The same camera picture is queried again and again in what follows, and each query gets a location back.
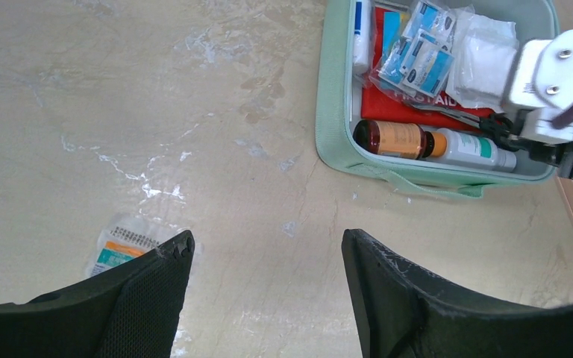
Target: beige floor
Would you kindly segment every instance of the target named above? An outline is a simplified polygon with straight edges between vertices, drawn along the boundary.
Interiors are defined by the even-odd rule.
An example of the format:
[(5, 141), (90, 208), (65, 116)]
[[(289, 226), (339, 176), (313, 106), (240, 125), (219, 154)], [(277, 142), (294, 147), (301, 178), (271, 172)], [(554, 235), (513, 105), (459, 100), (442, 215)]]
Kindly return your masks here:
[[(573, 0), (556, 2), (573, 28)], [(573, 230), (552, 181), (451, 203), (319, 160), (324, 11), (0, 0), (0, 303), (82, 280), (121, 212), (189, 227), (202, 247), (179, 357), (357, 357), (350, 227), (477, 291), (573, 302)]]

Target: plastic wrapper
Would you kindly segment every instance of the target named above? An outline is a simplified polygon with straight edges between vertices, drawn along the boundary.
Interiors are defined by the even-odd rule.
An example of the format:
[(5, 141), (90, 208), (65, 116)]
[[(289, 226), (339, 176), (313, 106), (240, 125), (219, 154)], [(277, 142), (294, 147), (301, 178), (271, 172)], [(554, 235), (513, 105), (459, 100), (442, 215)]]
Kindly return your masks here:
[(459, 19), (464, 16), (469, 20), (461, 30), (464, 36), (454, 41), (446, 92), (463, 107), (503, 112), (500, 101), (519, 47), (515, 23), (458, 14)]
[(370, 79), (390, 97), (401, 93), (433, 101), (454, 62), (451, 47), (456, 36), (456, 14), (431, 0), (415, 1), (410, 13), (409, 21), (392, 38), (389, 52), (383, 53)]
[(129, 214), (116, 214), (98, 237), (95, 256), (87, 266), (87, 277), (101, 274), (157, 249), (171, 239), (175, 231)]
[(357, 0), (354, 14), (352, 74), (362, 86), (370, 85), (368, 75), (374, 57), (376, 31), (374, 1)]

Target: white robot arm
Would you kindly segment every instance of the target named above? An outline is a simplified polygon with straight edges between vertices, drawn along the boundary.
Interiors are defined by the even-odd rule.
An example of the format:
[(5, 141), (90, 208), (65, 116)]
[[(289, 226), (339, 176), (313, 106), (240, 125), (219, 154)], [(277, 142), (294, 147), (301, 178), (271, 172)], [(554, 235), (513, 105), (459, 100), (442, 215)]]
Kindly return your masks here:
[(515, 123), (509, 141), (573, 179), (573, 30), (522, 46), (502, 107)]

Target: metal screw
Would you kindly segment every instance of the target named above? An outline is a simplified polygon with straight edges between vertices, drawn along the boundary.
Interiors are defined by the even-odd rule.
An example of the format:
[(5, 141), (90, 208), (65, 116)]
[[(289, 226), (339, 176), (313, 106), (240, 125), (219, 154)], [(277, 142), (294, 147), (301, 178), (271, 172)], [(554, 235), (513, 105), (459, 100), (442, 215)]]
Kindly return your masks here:
[(566, 49), (566, 50), (561, 50), (561, 51), (559, 51), (559, 54), (558, 54), (557, 56), (559, 56), (559, 58), (560, 58), (561, 60), (565, 60), (566, 58), (572, 56), (572, 51), (571, 51), (571, 50), (568, 50), (568, 49)]
[(545, 90), (545, 92), (549, 95), (556, 95), (559, 93), (559, 86), (550, 86)]

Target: sterile package on floor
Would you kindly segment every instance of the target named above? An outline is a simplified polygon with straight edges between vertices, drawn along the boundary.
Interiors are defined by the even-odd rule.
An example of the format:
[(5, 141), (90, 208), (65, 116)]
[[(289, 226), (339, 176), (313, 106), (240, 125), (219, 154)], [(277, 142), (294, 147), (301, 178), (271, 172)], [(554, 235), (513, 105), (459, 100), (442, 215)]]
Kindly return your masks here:
[(93, 277), (156, 248), (175, 235), (173, 230), (129, 214), (116, 214), (98, 237), (95, 257), (87, 267)]

